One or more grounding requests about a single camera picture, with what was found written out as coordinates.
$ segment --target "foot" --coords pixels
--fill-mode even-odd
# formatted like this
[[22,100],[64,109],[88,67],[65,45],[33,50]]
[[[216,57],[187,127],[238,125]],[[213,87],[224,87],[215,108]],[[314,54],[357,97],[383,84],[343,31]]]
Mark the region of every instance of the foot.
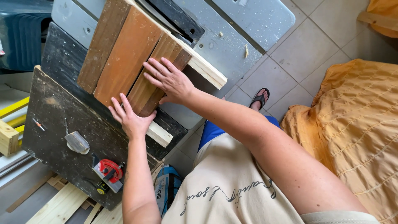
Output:
[[[267,100],[268,100],[268,93],[267,93],[267,91],[266,91],[265,89],[262,89],[262,90],[260,90],[260,91],[257,93],[256,96],[261,96],[261,94],[264,95],[264,99],[265,99],[265,101],[267,102]],[[252,105],[250,106],[250,108],[258,112],[258,111],[261,109],[260,106],[261,106],[260,101],[256,101],[256,102],[252,103]]]

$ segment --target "tape measure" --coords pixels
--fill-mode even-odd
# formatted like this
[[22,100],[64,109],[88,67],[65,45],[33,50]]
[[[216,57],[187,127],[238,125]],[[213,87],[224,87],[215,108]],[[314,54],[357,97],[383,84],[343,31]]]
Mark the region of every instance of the tape measure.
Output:
[[109,191],[109,187],[108,187],[108,185],[105,182],[100,181],[97,184],[97,191],[98,191],[99,194],[104,195],[104,194],[106,194]]

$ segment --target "sandal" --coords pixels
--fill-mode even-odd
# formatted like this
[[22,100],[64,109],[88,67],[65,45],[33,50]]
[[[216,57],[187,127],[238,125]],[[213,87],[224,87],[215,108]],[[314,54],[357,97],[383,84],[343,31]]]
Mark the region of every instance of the sandal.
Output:
[[[267,88],[261,88],[260,90],[257,91],[256,95],[257,95],[261,90],[263,90],[263,89],[265,89],[265,90],[267,91],[268,99],[269,99],[269,90],[268,90]],[[256,101],[260,101],[260,109],[263,108],[263,106],[264,106],[264,104],[265,104],[265,97],[264,97],[264,94],[261,94],[261,95],[259,95],[259,96],[255,96],[254,99],[252,100],[252,102],[250,103],[250,106],[249,106],[249,107],[251,107],[252,104],[253,104],[254,102],[256,102]]]

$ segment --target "orange fabric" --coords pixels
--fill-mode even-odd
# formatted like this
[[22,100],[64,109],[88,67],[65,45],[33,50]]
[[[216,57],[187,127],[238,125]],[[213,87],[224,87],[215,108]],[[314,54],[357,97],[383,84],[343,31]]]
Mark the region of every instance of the orange fabric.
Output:
[[398,223],[398,65],[332,65],[312,107],[282,129],[332,170],[381,223]]
[[[398,0],[371,0],[367,12],[398,19]],[[377,32],[388,36],[398,38],[398,31],[390,30],[378,25],[371,24]]]

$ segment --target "wood shavings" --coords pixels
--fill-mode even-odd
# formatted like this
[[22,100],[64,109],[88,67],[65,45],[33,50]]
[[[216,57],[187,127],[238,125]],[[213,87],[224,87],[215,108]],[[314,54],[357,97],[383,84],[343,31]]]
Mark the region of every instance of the wood shavings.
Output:
[[247,58],[247,57],[249,56],[248,44],[245,44],[245,48],[246,48],[246,55],[245,55],[245,58]]

